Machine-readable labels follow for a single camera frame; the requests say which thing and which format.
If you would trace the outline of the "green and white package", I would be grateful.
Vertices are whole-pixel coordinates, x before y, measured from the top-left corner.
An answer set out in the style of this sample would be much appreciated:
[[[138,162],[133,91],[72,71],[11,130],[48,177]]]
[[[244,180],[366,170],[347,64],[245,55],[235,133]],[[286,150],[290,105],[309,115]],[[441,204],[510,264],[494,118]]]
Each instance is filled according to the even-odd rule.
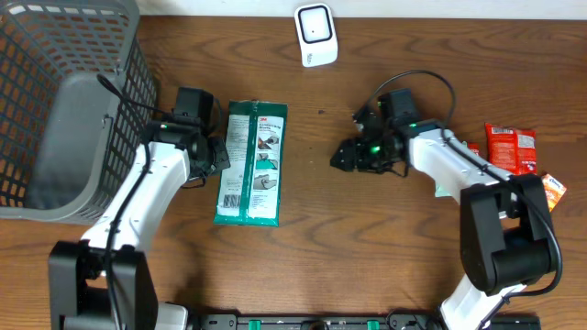
[[[213,223],[279,225],[282,154],[288,105],[261,101],[229,103],[226,146]]]

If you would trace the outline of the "light green wipes pack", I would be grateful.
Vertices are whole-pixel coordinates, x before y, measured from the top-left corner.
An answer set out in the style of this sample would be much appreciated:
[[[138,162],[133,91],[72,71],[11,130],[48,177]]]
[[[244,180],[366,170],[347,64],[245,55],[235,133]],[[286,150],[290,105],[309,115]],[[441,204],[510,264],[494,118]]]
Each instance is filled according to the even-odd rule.
[[[441,185],[437,182],[435,183],[435,197],[442,198],[442,197],[450,197],[450,192],[446,191]]]

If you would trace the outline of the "red and white snack packet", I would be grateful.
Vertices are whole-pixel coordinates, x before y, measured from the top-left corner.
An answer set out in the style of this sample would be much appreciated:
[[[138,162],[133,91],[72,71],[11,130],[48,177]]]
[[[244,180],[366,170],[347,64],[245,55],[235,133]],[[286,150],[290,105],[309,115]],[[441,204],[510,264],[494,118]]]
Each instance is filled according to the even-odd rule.
[[[472,151],[475,155],[477,155],[477,156],[480,155],[480,149],[479,149],[479,146],[476,143],[469,143],[468,144],[468,149],[470,151]]]

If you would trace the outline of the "red snack bag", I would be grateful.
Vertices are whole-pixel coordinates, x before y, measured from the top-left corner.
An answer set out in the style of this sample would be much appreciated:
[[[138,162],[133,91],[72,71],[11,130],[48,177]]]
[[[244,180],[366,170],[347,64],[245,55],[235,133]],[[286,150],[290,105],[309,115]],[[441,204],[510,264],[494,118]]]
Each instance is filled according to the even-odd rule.
[[[485,124],[489,161],[515,175],[537,174],[536,132]]]

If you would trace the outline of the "orange and white snack packet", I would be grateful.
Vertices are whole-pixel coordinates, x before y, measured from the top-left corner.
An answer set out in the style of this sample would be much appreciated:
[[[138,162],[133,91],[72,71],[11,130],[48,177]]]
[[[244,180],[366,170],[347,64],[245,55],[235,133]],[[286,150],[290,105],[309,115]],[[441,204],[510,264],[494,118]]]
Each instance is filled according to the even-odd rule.
[[[552,212],[567,191],[567,187],[548,173],[542,176],[542,183],[547,197],[548,209]]]

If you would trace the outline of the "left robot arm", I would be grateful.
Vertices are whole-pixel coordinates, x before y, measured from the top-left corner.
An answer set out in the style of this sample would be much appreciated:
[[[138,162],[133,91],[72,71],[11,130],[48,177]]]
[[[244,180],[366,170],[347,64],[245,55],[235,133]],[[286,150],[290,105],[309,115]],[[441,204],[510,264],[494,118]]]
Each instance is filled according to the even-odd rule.
[[[190,329],[189,310],[159,302],[147,251],[174,195],[201,188],[229,165],[215,135],[217,99],[179,89],[167,118],[148,123],[123,184],[101,218],[77,243],[59,241],[49,257],[50,325],[54,329]]]

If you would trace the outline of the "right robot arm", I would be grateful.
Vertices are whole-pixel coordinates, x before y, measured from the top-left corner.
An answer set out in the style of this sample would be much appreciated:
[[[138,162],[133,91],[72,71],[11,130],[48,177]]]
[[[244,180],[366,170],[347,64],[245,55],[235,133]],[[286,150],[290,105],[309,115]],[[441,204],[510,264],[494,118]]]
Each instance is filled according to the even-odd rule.
[[[542,181],[494,167],[439,121],[424,120],[410,90],[379,96],[380,111],[365,105],[353,116],[359,135],[342,141],[330,164],[343,171],[392,172],[394,164],[420,171],[460,208],[460,260],[465,275],[440,305],[428,329],[487,329],[495,314],[544,275],[560,280],[562,262]]]

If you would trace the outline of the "white barcode scanner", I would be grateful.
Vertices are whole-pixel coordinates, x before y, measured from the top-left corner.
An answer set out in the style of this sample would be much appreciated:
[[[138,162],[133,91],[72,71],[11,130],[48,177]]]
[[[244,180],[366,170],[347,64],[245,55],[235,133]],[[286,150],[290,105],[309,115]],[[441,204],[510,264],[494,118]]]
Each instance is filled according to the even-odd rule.
[[[306,68],[333,63],[338,58],[338,38],[331,8],[325,3],[299,6],[294,22]]]

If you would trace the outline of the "grey plastic mesh basket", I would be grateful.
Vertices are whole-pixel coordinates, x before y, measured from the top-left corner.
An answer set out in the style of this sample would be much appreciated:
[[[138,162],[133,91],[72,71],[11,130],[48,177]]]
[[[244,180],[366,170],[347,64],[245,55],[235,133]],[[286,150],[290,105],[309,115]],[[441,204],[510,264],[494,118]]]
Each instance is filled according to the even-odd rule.
[[[87,225],[158,98],[134,0],[1,4],[1,216]]]

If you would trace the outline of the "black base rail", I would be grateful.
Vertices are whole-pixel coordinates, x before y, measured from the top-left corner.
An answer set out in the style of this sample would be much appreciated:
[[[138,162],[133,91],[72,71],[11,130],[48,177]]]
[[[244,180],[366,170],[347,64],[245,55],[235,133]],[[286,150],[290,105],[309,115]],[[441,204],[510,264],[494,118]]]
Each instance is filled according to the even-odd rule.
[[[197,330],[425,330],[445,329],[424,313],[390,313],[387,316],[198,316],[190,329]]]

